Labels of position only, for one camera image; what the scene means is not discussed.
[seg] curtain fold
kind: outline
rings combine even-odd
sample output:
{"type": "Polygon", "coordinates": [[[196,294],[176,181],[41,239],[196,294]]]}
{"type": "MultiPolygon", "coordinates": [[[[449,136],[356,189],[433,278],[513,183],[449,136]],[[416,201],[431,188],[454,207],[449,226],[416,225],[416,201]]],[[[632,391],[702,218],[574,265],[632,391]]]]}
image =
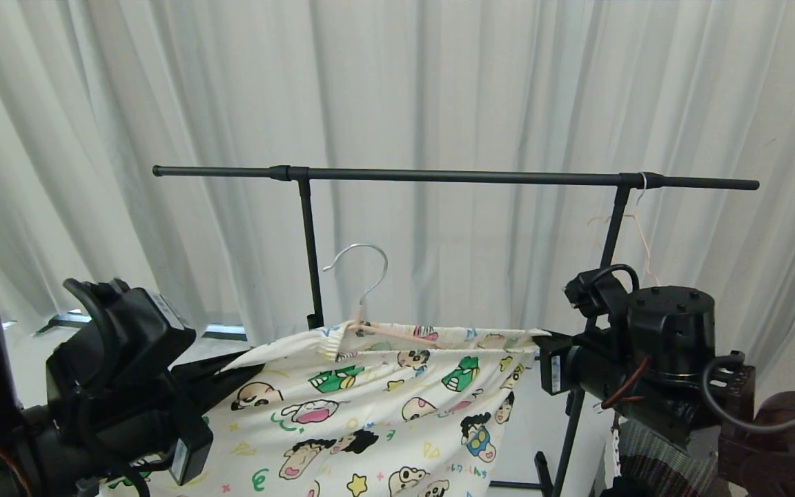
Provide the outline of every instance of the curtain fold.
{"type": "MultiPolygon", "coordinates": [[[[303,329],[296,186],[153,164],[759,179],[628,209],[662,283],[716,297],[720,352],[764,366],[795,319],[795,2],[0,3],[7,315],[47,321],[75,308],[66,277],[119,276],[253,343],[303,329]]],[[[598,264],[610,189],[312,189],[321,265],[351,242],[391,258],[377,320],[580,329],[560,289],[598,264]]],[[[642,273],[631,220],[615,259],[642,273]]],[[[328,322],[378,264],[322,275],[328,322]]]]}

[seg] cartoon print shirt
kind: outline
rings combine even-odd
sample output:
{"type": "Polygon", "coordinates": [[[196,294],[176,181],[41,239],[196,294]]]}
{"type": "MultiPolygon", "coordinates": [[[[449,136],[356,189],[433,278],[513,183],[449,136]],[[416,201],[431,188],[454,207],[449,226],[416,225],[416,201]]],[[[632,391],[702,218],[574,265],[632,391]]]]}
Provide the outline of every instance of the cartoon print shirt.
{"type": "MultiPolygon", "coordinates": [[[[262,372],[208,412],[207,465],[152,495],[483,495],[514,406],[514,388],[546,331],[375,327],[421,337],[304,331],[241,355],[224,370],[262,372]]],[[[133,495],[124,482],[105,494],[133,495]]]]}

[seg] clothes hanger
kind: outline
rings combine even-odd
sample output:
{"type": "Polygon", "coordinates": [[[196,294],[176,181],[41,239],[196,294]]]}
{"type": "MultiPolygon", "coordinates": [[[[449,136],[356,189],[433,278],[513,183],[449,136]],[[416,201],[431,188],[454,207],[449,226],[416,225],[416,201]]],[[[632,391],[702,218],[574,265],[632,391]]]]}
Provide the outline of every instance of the clothes hanger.
{"type": "MultiPolygon", "coordinates": [[[[643,226],[640,224],[640,218],[637,217],[637,210],[640,208],[640,199],[643,198],[643,195],[646,195],[646,190],[649,188],[649,180],[646,178],[646,173],[640,173],[640,176],[643,176],[643,190],[640,191],[639,195],[637,195],[637,202],[634,204],[634,210],[630,214],[622,215],[622,217],[632,217],[634,219],[634,224],[637,224],[637,233],[640,235],[640,239],[643,241],[643,249],[646,251],[646,267],[644,268],[645,274],[651,276],[652,280],[654,280],[657,286],[662,286],[662,282],[660,282],[658,276],[655,273],[652,273],[652,270],[649,268],[649,263],[652,260],[652,253],[649,250],[649,242],[646,240],[646,235],[643,233],[643,226]]],[[[590,227],[593,221],[602,221],[603,224],[605,224],[611,219],[612,216],[591,217],[590,220],[587,220],[587,226],[590,227]]],[[[596,235],[594,235],[594,242],[600,247],[600,249],[603,249],[603,244],[600,243],[598,238],[596,238],[596,235]]]]}
{"type": "Polygon", "coordinates": [[[419,338],[419,337],[414,337],[414,336],[411,336],[411,335],[397,333],[397,331],[389,331],[389,330],[384,330],[382,328],[370,327],[369,325],[363,324],[362,322],[360,322],[360,318],[362,318],[362,315],[363,315],[363,312],[364,312],[364,304],[366,302],[366,296],[370,292],[372,292],[373,289],[375,289],[377,286],[379,286],[379,283],[382,283],[382,280],[385,280],[385,274],[388,273],[388,271],[389,271],[389,257],[388,257],[388,255],[385,255],[385,251],[383,251],[381,248],[379,248],[379,246],[373,245],[372,243],[353,243],[352,245],[349,245],[346,248],[343,248],[337,254],[337,257],[334,257],[333,263],[331,265],[329,265],[328,267],[322,268],[322,270],[321,270],[322,273],[327,273],[327,271],[333,269],[335,267],[335,265],[337,265],[337,263],[340,261],[340,258],[343,257],[343,254],[345,254],[345,252],[348,252],[351,249],[359,248],[359,246],[367,246],[367,248],[370,248],[370,249],[373,249],[376,252],[379,252],[379,255],[382,256],[382,274],[379,276],[379,279],[376,280],[376,283],[373,283],[373,285],[371,285],[367,290],[364,290],[363,294],[360,296],[360,301],[357,303],[357,312],[355,314],[354,322],[352,324],[348,325],[346,330],[347,331],[348,330],[351,330],[351,331],[363,330],[363,331],[369,331],[369,333],[384,334],[384,335],[392,336],[392,337],[395,337],[395,338],[400,338],[401,340],[410,340],[410,342],[424,343],[426,345],[426,349],[432,349],[432,347],[434,349],[438,349],[438,346],[436,345],[436,343],[432,343],[432,342],[430,342],[430,340],[425,340],[425,339],[422,339],[422,338],[419,338]]]}

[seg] clothes rack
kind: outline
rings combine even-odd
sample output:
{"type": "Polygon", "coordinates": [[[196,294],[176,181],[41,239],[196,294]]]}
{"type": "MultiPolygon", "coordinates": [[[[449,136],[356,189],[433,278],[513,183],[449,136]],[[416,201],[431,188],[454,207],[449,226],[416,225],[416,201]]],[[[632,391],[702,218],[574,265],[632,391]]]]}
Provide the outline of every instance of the clothes rack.
{"type": "MultiPolygon", "coordinates": [[[[685,178],[664,176],[658,173],[511,173],[483,172],[483,170],[416,170],[416,169],[335,169],[299,166],[249,167],[163,167],[153,166],[155,176],[193,176],[219,178],[269,178],[279,182],[297,182],[300,188],[303,227],[306,236],[306,255],[312,285],[313,313],[306,318],[309,329],[324,324],[321,282],[318,273],[318,255],[315,245],[315,222],[312,217],[312,179],[364,180],[364,182],[438,182],[438,183],[486,183],[511,185],[566,185],[566,186],[615,186],[612,216],[603,244],[600,267],[612,264],[618,232],[621,229],[625,207],[631,189],[651,188],[707,188],[723,190],[756,190],[760,182],[751,179],[685,178]]],[[[593,327],[596,319],[587,320],[586,327],[593,327]]],[[[542,491],[544,497],[559,497],[566,478],[566,469],[581,418],[585,391],[571,390],[567,397],[564,444],[560,453],[558,472],[551,480],[548,463],[542,452],[536,453],[533,464],[539,475],[539,483],[493,481],[490,487],[527,488],[542,491]]]]}

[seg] vertical pole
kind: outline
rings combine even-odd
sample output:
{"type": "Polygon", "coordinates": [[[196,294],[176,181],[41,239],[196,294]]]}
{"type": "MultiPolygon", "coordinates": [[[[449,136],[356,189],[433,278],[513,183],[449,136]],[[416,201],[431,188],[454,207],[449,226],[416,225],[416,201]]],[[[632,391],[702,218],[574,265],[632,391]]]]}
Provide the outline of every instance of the vertical pole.
{"type": "MultiPolygon", "coordinates": [[[[616,189],[616,198],[612,206],[612,217],[609,218],[609,229],[606,232],[606,242],[603,244],[603,255],[600,258],[600,267],[612,264],[612,255],[615,255],[616,243],[618,243],[618,230],[621,229],[622,217],[625,216],[627,199],[631,196],[630,186],[619,186],[616,189]]],[[[597,318],[587,320],[586,328],[593,327],[597,323],[597,318]]],[[[566,436],[564,446],[560,452],[560,465],[558,474],[554,479],[554,491],[551,497],[560,497],[562,484],[566,479],[566,471],[569,468],[569,458],[572,453],[572,444],[575,442],[575,432],[578,430],[578,421],[581,419],[581,408],[585,399],[585,391],[576,388],[569,393],[567,402],[569,403],[569,422],[566,425],[566,436]]]]}
{"type": "Polygon", "coordinates": [[[308,258],[308,278],[312,283],[312,305],[315,313],[306,317],[308,329],[324,325],[324,311],[321,305],[321,279],[318,275],[318,251],[315,248],[315,221],[312,218],[312,185],[308,177],[297,179],[302,201],[302,226],[306,231],[306,256],[308,258]]]}

